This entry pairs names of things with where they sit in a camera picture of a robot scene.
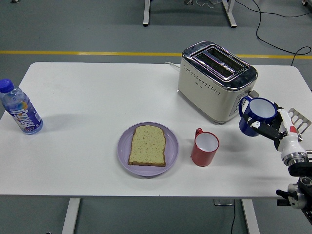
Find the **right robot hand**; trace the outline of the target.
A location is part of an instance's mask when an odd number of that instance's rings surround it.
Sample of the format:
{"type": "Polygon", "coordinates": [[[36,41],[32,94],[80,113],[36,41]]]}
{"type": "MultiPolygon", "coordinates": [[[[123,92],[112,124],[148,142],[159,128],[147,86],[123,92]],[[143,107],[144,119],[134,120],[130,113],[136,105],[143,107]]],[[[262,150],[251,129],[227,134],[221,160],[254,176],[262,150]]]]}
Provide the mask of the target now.
{"type": "Polygon", "coordinates": [[[240,101],[238,111],[241,132],[249,137],[262,135],[272,140],[285,165],[308,162],[297,129],[284,108],[265,98],[245,97],[240,101]]]}

